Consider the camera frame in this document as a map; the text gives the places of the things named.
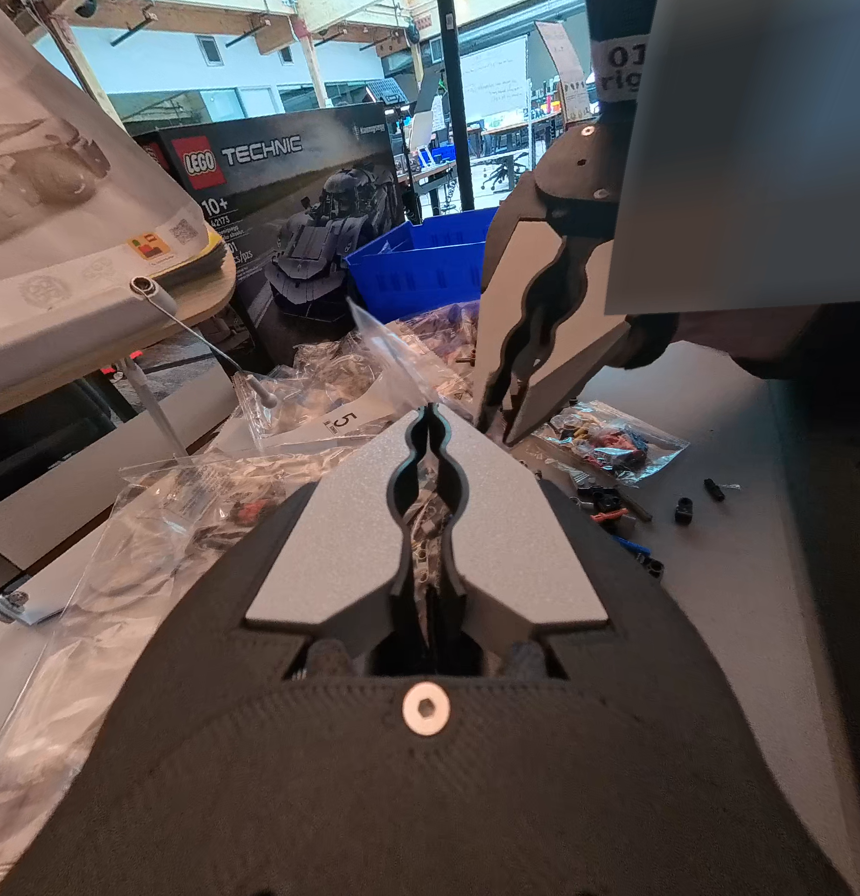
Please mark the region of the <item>black lego set box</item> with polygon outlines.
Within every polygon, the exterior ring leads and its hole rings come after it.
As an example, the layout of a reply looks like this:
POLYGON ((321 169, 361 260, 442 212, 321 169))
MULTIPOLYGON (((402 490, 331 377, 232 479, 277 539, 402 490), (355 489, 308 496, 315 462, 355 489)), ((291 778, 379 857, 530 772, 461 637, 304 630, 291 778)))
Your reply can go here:
POLYGON ((348 257, 405 222, 389 118, 366 103, 135 138, 234 258, 231 323, 247 338, 223 351, 243 369, 267 374, 353 328, 348 257))

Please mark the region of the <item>person's right forearm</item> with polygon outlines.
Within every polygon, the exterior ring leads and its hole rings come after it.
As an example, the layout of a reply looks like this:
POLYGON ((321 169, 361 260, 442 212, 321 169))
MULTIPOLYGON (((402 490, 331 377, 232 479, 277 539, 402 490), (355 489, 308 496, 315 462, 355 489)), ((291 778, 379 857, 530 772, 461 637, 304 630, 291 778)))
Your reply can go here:
POLYGON ((776 357, 732 359, 760 379, 809 384, 844 381, 860 387, 860 302, 822 308, 776 357))

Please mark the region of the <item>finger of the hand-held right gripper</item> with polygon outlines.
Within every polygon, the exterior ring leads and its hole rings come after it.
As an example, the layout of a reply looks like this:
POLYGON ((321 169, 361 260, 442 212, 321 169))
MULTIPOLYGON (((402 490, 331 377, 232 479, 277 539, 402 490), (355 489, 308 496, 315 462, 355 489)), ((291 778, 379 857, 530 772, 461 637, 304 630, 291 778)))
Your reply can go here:
POLYGON ((478 429, 488 429, 502 410, 514 377, 525 379, 535 310, 531 288, 558 263, 565 240, 544 221, 516 225, 483 291, 475 350, 473 411, 478 429))
POLYGON ((625 315, 605 309, 614 242, 605 242, 586 264, 587 289, 578 309, 555 330, 547 359, 530 375, 522 401, 505 436, 509 446, 549 420, 604 366, 629 331, 625 315))

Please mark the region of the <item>lego instruction booklet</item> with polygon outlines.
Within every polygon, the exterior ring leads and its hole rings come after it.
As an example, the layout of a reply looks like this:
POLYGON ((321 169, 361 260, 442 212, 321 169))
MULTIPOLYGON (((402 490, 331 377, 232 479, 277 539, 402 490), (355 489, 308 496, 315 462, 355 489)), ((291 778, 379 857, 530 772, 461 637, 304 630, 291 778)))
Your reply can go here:
POLYGON ((0 8, 0 330, 225 256, 200 206, 0 8))

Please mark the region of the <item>beige book stand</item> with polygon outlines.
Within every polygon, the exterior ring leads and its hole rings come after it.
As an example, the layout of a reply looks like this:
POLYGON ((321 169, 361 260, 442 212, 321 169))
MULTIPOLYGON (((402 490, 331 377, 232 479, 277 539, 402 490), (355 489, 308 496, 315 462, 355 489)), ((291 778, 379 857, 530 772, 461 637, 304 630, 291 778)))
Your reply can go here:
MULTIPOLYGON (((219 270, 173 287, 153 280, 167 289, 183 322, 198 323, 228 303, 234 275, 234 261, 226 248, 219 270)), ((171 325, 136 297, 128 285, 115 300, 89 299, 1 329, 0 413, 87 375, 131 350, 158 342, 171 325)))

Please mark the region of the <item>clear bag of pieces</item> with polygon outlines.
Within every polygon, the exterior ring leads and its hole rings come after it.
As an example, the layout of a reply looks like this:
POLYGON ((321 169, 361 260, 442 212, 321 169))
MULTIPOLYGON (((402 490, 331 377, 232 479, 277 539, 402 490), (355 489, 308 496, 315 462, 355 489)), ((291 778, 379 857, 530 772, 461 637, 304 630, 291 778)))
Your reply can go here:
MULTIPOLYGON (((409 408, 434 401, 447 405, 465 420, 472 420, 472 402, 467 408, 458 402, 447 403, 424 377, 422 368, 431 359, 429 354, 416 353, 391 330, 391 322, 381 324, 361 308, 355 309, 355 321, 365 350, 379 362, 382 371, 390 375, 394 397, 403 399, 409 408)), ((412 544, 414 601, 424 633, 428 633, 428 594, 439 584, 441 535, 449 517, 443 500, 435 491, 437 473, 437 460, 432 454, 425 454, 416 468, 417 497, 404 516, 412 544)))

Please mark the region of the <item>dark perforated panel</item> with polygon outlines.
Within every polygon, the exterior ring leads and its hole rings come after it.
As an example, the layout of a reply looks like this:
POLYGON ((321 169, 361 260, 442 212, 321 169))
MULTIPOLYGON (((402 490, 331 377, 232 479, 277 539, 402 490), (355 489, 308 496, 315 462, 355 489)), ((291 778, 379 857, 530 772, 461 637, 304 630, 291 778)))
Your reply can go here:
POLYGON ((860 384, 779 380, 769 392, 860 797, 860 384))

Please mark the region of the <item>clear bag with white label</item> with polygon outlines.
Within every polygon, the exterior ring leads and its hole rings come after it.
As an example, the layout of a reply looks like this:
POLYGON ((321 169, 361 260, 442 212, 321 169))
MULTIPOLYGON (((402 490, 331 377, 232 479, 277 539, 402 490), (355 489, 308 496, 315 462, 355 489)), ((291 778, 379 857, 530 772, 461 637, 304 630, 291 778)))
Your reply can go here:
POLYGON ((229 442, 250 444, 258 454, 378 434, 423 399, 406 373, 355 332, 297 346, 291 365, 262 376, 236 373, 232 383, 240 422, 229 442))

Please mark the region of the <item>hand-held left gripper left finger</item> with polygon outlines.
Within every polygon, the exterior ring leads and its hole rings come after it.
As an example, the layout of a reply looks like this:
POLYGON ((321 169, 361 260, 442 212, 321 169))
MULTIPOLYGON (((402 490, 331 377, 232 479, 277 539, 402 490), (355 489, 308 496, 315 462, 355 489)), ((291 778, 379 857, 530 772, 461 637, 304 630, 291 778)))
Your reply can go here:
POLYGON ((249 626, 337 640, 379 672, 429 667, 406 513, 418 498, 428 409, 407 412, 314 485, 245 613, 249 626))

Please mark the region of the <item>brown cardboard sheet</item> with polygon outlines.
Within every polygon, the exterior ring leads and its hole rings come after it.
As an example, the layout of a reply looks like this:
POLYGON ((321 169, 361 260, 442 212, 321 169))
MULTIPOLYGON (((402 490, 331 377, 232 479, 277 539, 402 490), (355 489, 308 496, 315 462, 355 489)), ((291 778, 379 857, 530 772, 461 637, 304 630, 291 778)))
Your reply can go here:
POLYGON ((535 25, 557 72, 560 111, 566 131, 593 117, 587 76, 563 23, 536 21, 535 25))

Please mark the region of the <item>blue plastic bin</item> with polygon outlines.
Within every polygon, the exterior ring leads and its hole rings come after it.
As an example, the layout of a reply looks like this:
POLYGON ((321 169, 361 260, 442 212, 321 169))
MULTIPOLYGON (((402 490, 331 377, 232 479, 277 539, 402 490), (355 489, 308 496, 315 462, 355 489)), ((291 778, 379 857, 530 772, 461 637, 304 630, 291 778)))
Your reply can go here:
POLYGON ((407 221, 347 255, 367 311, 387 323, 478 300, 494 214, 489 208, 407 221))

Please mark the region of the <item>person's right hand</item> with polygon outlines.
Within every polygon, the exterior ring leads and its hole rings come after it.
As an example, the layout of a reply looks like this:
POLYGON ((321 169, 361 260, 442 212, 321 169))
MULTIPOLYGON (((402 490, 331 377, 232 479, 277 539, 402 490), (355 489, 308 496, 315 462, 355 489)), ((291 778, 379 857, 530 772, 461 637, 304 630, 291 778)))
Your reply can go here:
POLYGON ((682 313, 671 343, 702 346, 737 361, 777 362, 788 355, 820 310, 815 306, 682 313))

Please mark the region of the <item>black vertical post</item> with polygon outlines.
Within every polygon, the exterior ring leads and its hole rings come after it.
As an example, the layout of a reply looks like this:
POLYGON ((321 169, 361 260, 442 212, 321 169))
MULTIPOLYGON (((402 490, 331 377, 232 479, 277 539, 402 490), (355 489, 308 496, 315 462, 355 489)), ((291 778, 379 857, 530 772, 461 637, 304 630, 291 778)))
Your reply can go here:
POLYGON ((456 150, 460 207, 462 211, 469 211, 475 209, 475 197, 469 157, 468 122, 459 55, 455 2, 438 1, 437 8, 447 79, 450 126, 456 150))

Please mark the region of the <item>clear bag of lego wheels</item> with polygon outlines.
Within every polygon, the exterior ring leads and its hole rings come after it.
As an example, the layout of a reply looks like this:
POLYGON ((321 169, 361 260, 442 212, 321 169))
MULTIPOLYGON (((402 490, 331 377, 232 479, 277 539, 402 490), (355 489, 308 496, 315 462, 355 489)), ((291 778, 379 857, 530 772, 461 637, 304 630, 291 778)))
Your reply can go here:
POLYGON ((324 467, 317 454, 287 454, 128 471, 127 488, 0 732, 0 773, 34 778, 85 755, 182 587, 324 467))

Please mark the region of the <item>small clear bag coloured pins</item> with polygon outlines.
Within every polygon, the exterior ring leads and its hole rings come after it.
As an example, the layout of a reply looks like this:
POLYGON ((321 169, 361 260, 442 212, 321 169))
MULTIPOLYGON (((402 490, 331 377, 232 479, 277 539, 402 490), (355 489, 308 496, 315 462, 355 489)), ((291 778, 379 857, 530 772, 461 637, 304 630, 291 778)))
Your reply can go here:
POLYGON ((666 468, 689 442, 599 401, 574 399, 534 436, 626 486, 666 468))

